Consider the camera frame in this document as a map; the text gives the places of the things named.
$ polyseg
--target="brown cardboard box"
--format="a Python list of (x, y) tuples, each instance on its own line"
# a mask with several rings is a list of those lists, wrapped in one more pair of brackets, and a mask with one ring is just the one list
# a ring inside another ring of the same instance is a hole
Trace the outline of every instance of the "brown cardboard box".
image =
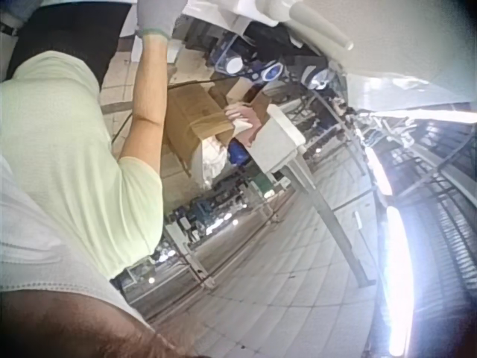
[(221, 93), (225, 94), (225, 100), (228, 104), (234, 104), (243, 101), (247, 92), (253, 87), (253, 82), (248, 78), (237, 77), (223, 80), (224, 76), (214, 72), (211, 79), (220, 81), (215, 82), (215, 87)]
[(253, 87), (248, 87), (247, 91), (235, 91), (235, 94), (240, 92), (241, 97), (238, 100), (230, 101), (228, 94), (230, 93), (230, 90), (233, 89), (238, 83), (236, 80), (236, 78), (231, 78), (229, 80), (217, 82), (214, 87), (209, 89), (210, 96), (215, 102), (217, 102), (220, 108), (225, 108), (227, 105), (236, 103), (237, 101), (250, 103), (250, 106), (259, 117), (260, 122), (262, 125), (264, 125), (269, 119), (267, 108), (271, 103), (270, 97), (265, 95), (261, 90), (259, 90), (257, 93), (257, 90), (255, 90)]
[(189, 165), (201, 141), (215, 136), (229, 145), (233, 126), (200, 84), (190, 84), (168, 91), (165, 132), (171, 149)]

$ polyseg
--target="light green shirt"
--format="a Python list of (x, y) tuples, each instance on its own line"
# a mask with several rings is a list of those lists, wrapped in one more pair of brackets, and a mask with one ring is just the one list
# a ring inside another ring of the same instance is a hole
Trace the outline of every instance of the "light green shirt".
[(146, 163), (116, 161), (86, 64), (48, 51), (0, 85), (1, 150), (17, 182), (106, 277), (151, 254), (162, 184)]

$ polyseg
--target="gray glove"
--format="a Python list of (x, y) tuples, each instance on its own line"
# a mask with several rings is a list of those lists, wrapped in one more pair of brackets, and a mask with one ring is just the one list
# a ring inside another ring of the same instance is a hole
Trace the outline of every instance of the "gray glove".
[(162, 34), (170, 39), (176, 20), (186, 5), (187, 0), (138, 0), (139, 36)]

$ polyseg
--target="white plastic bag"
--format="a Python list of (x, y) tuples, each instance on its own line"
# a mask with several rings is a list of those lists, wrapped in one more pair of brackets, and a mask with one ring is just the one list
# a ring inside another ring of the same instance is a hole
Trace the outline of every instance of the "white plastic bag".
[(227, 148), (214, 136), (205, 139), (195, 150), (191, 160), (191, 176), (202, 189), (210, 189), (214, 178), (227, 163)]

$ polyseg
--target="black pants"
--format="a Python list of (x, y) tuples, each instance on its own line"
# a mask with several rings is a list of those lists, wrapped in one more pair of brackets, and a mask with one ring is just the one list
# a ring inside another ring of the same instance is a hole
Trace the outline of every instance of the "black pants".
[(58, 51), (82, 60), (101, 86), (130, 7), (130, 4), (111, 2), (41, 7), (19, 32), (7, 79), (33, 56)]

